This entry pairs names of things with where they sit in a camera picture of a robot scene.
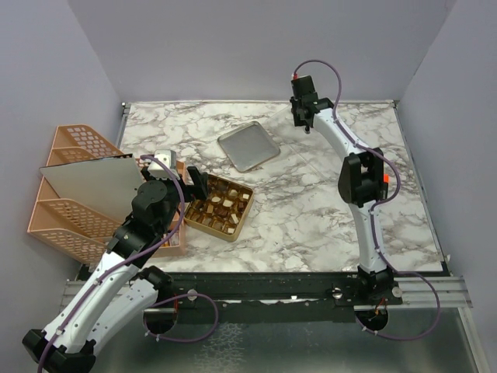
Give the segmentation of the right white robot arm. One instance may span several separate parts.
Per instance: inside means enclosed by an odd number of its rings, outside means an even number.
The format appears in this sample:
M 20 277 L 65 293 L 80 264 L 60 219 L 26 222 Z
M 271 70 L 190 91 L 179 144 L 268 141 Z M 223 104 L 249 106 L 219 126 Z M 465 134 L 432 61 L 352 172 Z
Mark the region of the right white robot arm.
M 294 125 L 319 132 L 342 160 L 338 191 L 353 214 L 360 249 L 356 293 L 362 302 L 373 304 L 384 296 L 384 287 L 393 281 L 381 258 L 384 240 L 379 213 L 373 209 L 375 203 L 384 199 L 384 163 L 342 124 L 330 99 L 319 99 L 315 92 L 302 96 L 294 93 L 290 103 Z

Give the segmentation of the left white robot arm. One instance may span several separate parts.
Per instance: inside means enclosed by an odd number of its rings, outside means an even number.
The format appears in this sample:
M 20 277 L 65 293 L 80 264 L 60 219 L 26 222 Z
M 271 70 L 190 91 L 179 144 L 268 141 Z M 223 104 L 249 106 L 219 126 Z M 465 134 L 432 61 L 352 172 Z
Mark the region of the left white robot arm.
M 147 261 L 177 227 L 185 204 L 208 197 L 208 175 L 187 169 L 186 185 L 171 170 L 160 178 L 144 168 L 147 180 L 131 202 L 131 213 L 114 232 L 97 267 L 76 296 L 43 329 L 31 329 L 23 346 L 40 372 L 89 372 L 108 342 L 147 307 L 166 305 L 172 279 Z

